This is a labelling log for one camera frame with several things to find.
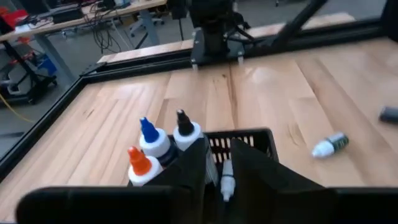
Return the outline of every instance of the black cap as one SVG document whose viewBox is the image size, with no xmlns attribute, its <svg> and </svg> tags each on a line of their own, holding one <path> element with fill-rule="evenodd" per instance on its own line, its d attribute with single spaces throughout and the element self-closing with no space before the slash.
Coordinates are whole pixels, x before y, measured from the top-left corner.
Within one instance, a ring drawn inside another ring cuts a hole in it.
<svg viewBox="0 0 398 224">
<path fill-rule="evenodd" d="M 177 110 L 177 124 L 178 132 L 182 136 L 188 136 L 192 134 L 193 130 L 195 129 L 184 110 Z"/>
</svg>

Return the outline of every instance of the bottle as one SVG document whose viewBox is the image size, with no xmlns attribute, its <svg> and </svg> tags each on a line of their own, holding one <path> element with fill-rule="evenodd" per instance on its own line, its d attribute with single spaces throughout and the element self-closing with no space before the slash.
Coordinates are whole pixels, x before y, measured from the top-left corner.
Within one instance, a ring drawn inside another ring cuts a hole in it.
<svg viewBox="0 0 398 224">
<path fill-rule="evenodd" d="M 160 162 L 153 156 L 145 156 L 136 147 L 127 151 L 130 155 L 129 179 L 133 186 L 141 187 L 163 171 Z"/>
<path fill-rule="evenodd" d="M 181 151 L 187 150 L 192 143 L 198 138 L 206 139 L 206 177 L 205 183 L 213 183 L 214 186 L 218 184 L 218 172 L 216 164 L 211 154 L 210 143 L 207 137 L 202 133 L 201 127 L 198 123 L 191 122 L 184 110 L 177 110 L 177 127 L 173 131 L 175 144 Z"/>
<path fill-rule="evenodd" d="M 343 149 L 349 143 L 348 137 L 338 132 L 325 140 L 319 142 L 312 151 L 314 158 L 326 158 L 333 155 L 336 151 Z"/>
<path fill-rule="evenodd" d="M 223 176 L 221 177 L 221 193 L 224 197 L 224 202 L 229 202 L 229 199 L 234 195 L 235 179 L 232 169 L 232 161 L 227 159 L 223 164 Z"/>
<path fill-rule="evenodd" d="M 155 128 L 147 118 L 141 118 L 140 122 L 142 134 L 139 146 L 145 155 L 155 157 L 162 166 L 167 167 L 177 158 L 177 147 L 170 142 L 163 129 Z"/>
</svg>

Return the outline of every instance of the wooden tabletop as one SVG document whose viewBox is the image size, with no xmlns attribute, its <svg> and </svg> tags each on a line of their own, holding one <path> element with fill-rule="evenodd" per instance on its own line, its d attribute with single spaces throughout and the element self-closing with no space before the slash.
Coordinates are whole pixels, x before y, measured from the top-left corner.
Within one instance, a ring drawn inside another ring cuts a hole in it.
<svg viewBox="0 0 398 224">
<path fill-rule="evenodd" d="M 142 9 L 148 9 L 151 7 L 161 6 L 166 3 L 167 3 L 167 0 L 150 0 L 150 1 L 135 0 L 135 1 L 132 1 L 130 6 L 125 7 L 124 9 L 118 9 L 118 10 L 112 11 L 109 14 L 107 14 L 106 16 L 104 16 L 103 18 L 107 19 L 110 17 L 121 16 L 121 15 L 129 14 L 129 13 L 137 12 Z M 94 17 L 94 14 L 92 12 L 90 12 L 90 7 L 91 6 L 86 6 L 82 9 L 83 13 L 85 13 L 87 15 L 88 19 L 91 19 Z M 67 27 L 73 27 L 73 26 L 78 26 L 78 25 L 82 25 L 82 24 L 86 24 L 85 18 L 75 19 L 72 21 L 63 22 L 63 23 L 59 23 L 59 24 L 54 24 L 51 22 L 51 23 L 49 23 L 45 26 L 41 26 L 41 27 L 39 27 L 41 25 L 41 23 L 38 23 L 36 25 L 37 28 L 33 28 L 33 29 L 25 31 L 25 32 L 15 32 L 14 31 L 14 32 L 10 32 L 5 35 L 1 35 L 0 41 L 9 40 L 9 39 L 18 38 L 18 37 L 29 37 L 34 34 L 43 34 L 43 33 L 53 32 L 56 30 L 61 30 L 61 29 L 67 28 Z"/>
<path fill-rule="evenodd" d="M 398 45 L 376 39 L 87 85 L 0 184 L 0 220 L 49 185 L 126 185 L 139 118 L 172 133 L 177 109 L 205 131 L 269 127 L 280 162 L 324 186 L 398 186 Z M 316 143 L 349 145 L 314 159 Z"/>
<path fill-rule="evenodd" d="M 304 29 L 316 28 L 321 26 L 330 26 L 333 24 L 340 24 L 345 22 L 355 21 L 355 19 L 345 12 L 339 12 L 335 14 L 329 14 L 325 16 L 317 16 L 311 18 L 305 25 Z M 261 37 L 265 35 L 273 35 L 278 33 L 285 23 L 273 24 L 268 26 L 262 27 L 255 27 L 252 29 L 247 30 L 248 34 L 252 35 L 253 37 Z M 156 55 L 162 54 L 167 52 L 173 52 L 177 50 L 183 49 L 191 49 L 193 46 L 193 40 L 184 40 L 169 44 L 157 45 L 154 47 L 146 47 L 143 49 L 137 50 L 128 50 L 121 53 L 116 54 L 109 54 L 102 56 L 101 59 L 98 61 L 100 62 L 120 62 L 123 60 L 129 60 L 139 57 L 145 57 L 149 55 Z"/>
</svg>

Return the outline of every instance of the blue cap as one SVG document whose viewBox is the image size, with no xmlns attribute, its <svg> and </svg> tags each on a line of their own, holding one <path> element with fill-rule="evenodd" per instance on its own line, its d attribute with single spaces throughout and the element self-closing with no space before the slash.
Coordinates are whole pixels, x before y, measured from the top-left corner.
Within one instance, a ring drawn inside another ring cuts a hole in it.
<svg viewBox="0 0 398 224">
<path fill-rule="evenodd" d="M 155 126 L 148 121 L 146 117 L 140 118 L 141 131 L 144 135 L 145 142 L 152 143 L 159 138 L 159 133 L 155 129 Z"/>
</svg>

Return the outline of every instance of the orange cap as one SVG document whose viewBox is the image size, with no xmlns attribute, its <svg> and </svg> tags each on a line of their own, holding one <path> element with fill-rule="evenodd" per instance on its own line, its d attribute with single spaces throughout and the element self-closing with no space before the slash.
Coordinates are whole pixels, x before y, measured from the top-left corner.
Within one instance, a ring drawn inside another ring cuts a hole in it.
<svg viewBox="0 0 398 224">
<path fill-rule="evenodd" d="M 152 168 L 152 163 L 144 153 L 140 152 L 136 147 L 130 147 L 127 151 L 130 155 L 130 164 L 136 175 L 145 175 Z"/>
</svg>

